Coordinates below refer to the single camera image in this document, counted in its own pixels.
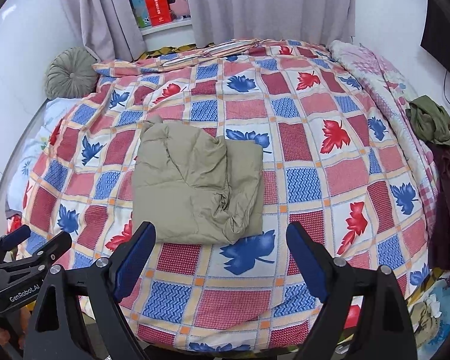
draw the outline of human hand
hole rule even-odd
[[[25,333],[27,332],[29,320],[30,320],[29,310],[26,307],[22,307],[20,309],[20,327],[22,328],[24,335],[20,336],[18,340],[18,344],[21,350],[25,347]],[[0,327],[0,345],[4,346],[9,341],[10,341],[10,333],[7,330],[2,329]]]

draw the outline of green round cushion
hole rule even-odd
[[[98,74],[92,69],[96,62],[83,47],[72,47],[62,52],[48,69],[45,82],[47,97],[53,100],[88,96],[97,84]]]

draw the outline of gray curtain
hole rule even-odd
[[[188,0],[198,47],[232,38],[350,42],[355,0]]]
[[[145,51],[128,0],[61,0],[83,45],[98,59],[132,61]]]

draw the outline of white wall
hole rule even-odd
[[[7,0],[0,9],[0,180],[46,99],[48,65],[63,50],[80,44],[59,0]]]
[[[450,106],[443,96],[445,68],[420,47],[427,0],[356,0],[354,44],[380,53],[410,81],[419,95]],[[450,101],[450,74],[446,89]]]

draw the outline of bedspread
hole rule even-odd
[[[416,137],[405,115],[408,102],[418,97],[408,80],[385,58],[366,47],[336,40],[330,45],[331,54],[367,89],[375,104],[387,118],[403,149],[422,199],[427,231],[435,225],[435,205],[438,197],[438,171],[433,153]]]
[[[31,172],[23,255],[67,231],[72,249],[59,262],[79,268],[130,238],[131,176],[150,115],[263,148],[262,235],[156,245],[121,302],[141,339],[217,352],[302,342],[320,303],[288,251],[291,221],[353,266],[389,265],[404,295],[423,280],[416,180],[393,127],[324,47],[252,40],[95,68],[97,93],[63,120]]]

